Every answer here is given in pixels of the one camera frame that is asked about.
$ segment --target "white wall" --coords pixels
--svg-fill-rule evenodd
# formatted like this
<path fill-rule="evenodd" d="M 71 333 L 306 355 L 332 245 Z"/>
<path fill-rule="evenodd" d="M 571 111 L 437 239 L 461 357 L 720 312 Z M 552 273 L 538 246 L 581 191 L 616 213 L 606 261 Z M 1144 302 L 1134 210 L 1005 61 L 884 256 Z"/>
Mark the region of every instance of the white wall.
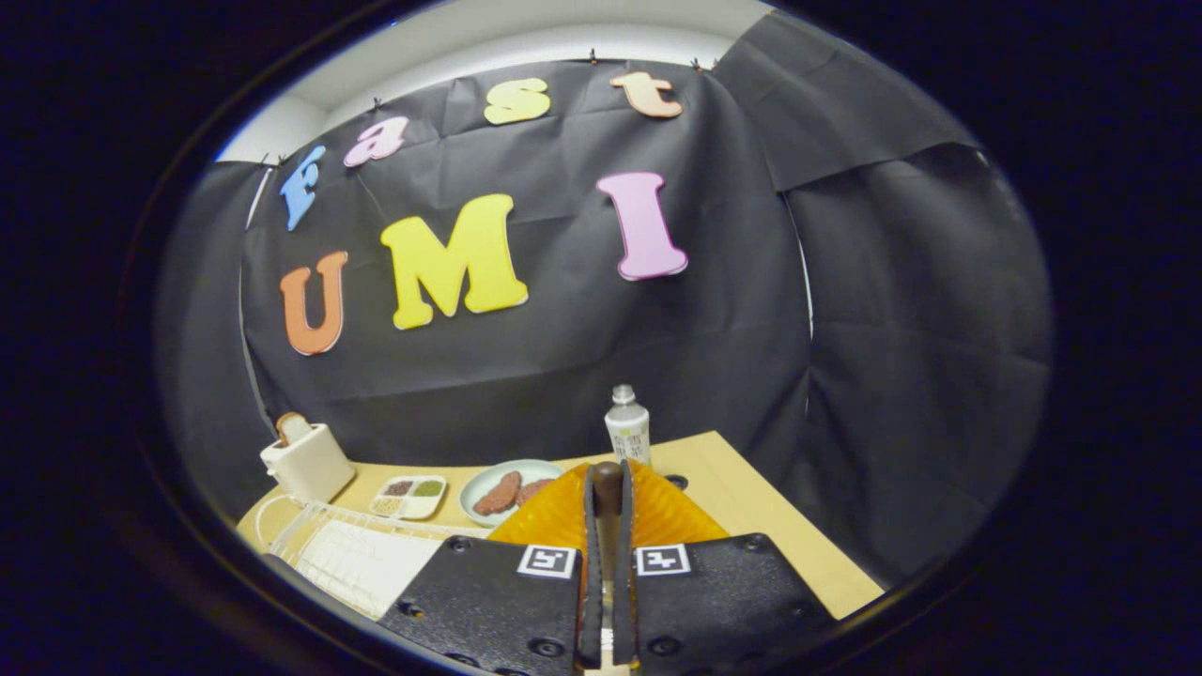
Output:
<path fill-rule="evenodd" d="M 587 59 L 589 49 L 595 49 L 599 59 L 639 59 L 682 65 L 697 59 L 710 67 L 733 42 L 733 38 L 691 30 L 629 24 L 570 25 L 512 35 L 460 49 L 373 84 L 331 111 L 322 131 L 371 108 L 373 97 L 388 101 L 476 72 L 537 61 Z"/>
<path fill-rule="evenodd" d="M 218 161 L 257 162 L 268 155 L 291 155 L 323 131 L 328 111 L 294 95 L 285 94 L 260 111 L 218 155 Z"/>
<path fill-rule="evenodd" d="M 492 69 L 560 59 L 710 67 L 772 7 L 756 0 L 457 0 L 405 17 L 297 81 L 218 160 L 291 155 L 382 101 Z"/>

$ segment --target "letter m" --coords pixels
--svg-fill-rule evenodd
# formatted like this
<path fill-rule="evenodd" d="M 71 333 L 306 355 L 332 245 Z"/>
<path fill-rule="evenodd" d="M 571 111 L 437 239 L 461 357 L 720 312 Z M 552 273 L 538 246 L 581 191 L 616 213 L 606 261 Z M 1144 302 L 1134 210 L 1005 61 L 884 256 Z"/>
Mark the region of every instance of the letter m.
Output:
<path fill-rule="evenodd" d="M 397 328 L 424 326 L 434 319 L 434 309 L 422 301 L 418 283 L 446 316 L 454 316 L 459 308 L 464 273 L 470 286 L 463 304 L 474 313 L 512 308 L 526 301 L 526 286 L 513 274 L 505 231 L 505 217 L 512 208 L 508 195 L 471 200 L 459 209 L 446 247 L 417 217 L 398 220 L 380 233 L 380 242 L 392 249 L 397 279 L 397 314 L 392 322 Z"/>

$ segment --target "white toaster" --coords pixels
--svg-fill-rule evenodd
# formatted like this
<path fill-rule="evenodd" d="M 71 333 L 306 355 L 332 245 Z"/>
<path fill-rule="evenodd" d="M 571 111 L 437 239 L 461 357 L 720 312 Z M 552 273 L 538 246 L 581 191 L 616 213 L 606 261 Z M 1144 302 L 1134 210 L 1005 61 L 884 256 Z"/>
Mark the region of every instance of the white toaster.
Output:
<path fill-rule="evenodd" d="M 258 457 L 267 466 L 267 475 L 274 476 L 294 499 L 328 503 L 355 478 L 355 467 L 328 426 L 310 428 L 309 434 L 287 446 L 281 441 L 267 446 Z"/>

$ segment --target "bottle cap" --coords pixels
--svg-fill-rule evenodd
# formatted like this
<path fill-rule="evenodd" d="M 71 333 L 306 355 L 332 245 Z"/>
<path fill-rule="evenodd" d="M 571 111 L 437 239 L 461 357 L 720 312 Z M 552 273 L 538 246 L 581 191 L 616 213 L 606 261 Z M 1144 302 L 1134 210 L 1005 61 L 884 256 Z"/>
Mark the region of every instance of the bottle cap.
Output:
<path fill-rule="evenodd" d="M 629 404 L 635 401 L 635 389 L 630 385 L 618 385 L 613 389 L 613 403 Z"/>

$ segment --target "foam letter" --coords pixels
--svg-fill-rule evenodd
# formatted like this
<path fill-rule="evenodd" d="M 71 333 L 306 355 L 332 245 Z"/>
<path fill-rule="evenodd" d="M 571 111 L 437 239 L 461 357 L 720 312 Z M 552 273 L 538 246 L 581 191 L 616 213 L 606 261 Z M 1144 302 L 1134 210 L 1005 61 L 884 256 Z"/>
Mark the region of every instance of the foam letter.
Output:
<path fill-rule="evenodd" d="M 512 208 L 508 195 L 484 195 L 468 202 L 446 247 L 417 217 L 398 220 L 380 233 L 380 242 L 392 249 L 398 306 L 392 322 L 397 328 L 423 326 L 434 319 L 434 309 L 422 301 L 418 281 L 444 315 L 454 316 L 464 271 L 470 286 L 463 303 L 474 313 L 526 301 L 526 286 L 513 273 L 505 231 L 505 217 Z"/>
<path fill-rule="evenodd" d="M 297 171 L 284 182 L 280 195 L 288 206 L 288 232 L 297 226 L 300 217 L 309 210 L 316 196 L 308 189 L 317 185 L 317 160 L 326 154 L 325 146 L 317 146 L 309 153 L 309 156 L 300 162 Z"/>
<path fill-rule="evenodd" d="M 484 119 L 493 124 L 532 120 L 551 109 L 547 83 L 538 78 L 511 79 L 488 90 Z"/>
<path fill-rule="evenodd" d="M 660 89 L 672 90 L 672 83 L 666 79 L 651 79 L 644 72 L 631 72 L 611 79 L 609 84 L 625 89 L 630 107 L 647 117 L 674 118 L 684 112 L 680 103 L 660 97 Z"/>
<path fill-rule="evenodd" d="M 382 160 L 400 149 L 405 142 L 400 136 L 405 134 L 405 125 L 409 118 L 388 118 L 374 124 L 359 135 L 358 144 L 343 159 L 343 164 L 349 167 L 357 167 L 368 160 Z"/>
<path fill-rule="evenodd" d="M 615 173 L 597 182 L 597 190 L 609 195 L 618 209 L 618 225 L 626 257 L 618 274 L 631 281 L 665 277 L 683 271 L 689 256 L 672 244 L 656 195 L 664 177 L 650 172 Z"/>
<path fill-rule="evenodd" d="M 288 333 L 288 343 L 307 357 L 329 350 L 343 334 L 343 266 L 349 257 L 346 251 L 334 251 L 317 261 L 321 295 L 326 304 L 326 319 L 317 328 L 309 326 L 305 313 L 304 285 L 309 281 L 309 268 L 298 267 L 280 280 L 284 328 Z"/>

